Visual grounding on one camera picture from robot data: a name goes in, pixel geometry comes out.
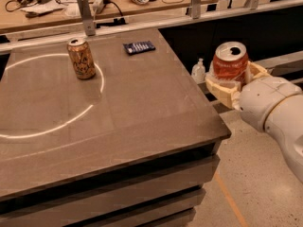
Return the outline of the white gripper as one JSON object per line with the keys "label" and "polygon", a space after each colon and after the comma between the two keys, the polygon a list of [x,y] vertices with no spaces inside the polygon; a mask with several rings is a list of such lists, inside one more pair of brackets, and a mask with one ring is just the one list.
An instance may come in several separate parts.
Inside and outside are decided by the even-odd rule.
{"label": "white gripper", "polygon": [[268,71],[255,62],[249,61],[242,88],[235,80],[216,79],[205,76],[208,91],[229,109],[240,109],[241,119],[264,131],[265,121],[270,112],[284,99],[302,94],[300,87],[281,77],[270,77]]}

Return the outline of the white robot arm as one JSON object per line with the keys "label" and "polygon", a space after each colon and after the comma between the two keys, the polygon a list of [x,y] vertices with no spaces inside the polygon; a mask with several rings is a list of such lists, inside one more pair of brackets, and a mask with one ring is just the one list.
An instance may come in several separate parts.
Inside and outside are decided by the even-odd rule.
{"label": "white robot arm", "polygon": [[270,75],[250,62],[245,85],[217,79],[212,71],[205,76],[206,87],[224,106],[240,113],[241,119],[265,132],[279,144],[284,160],[295,177],[303,182],[303,91],[290,81]]}

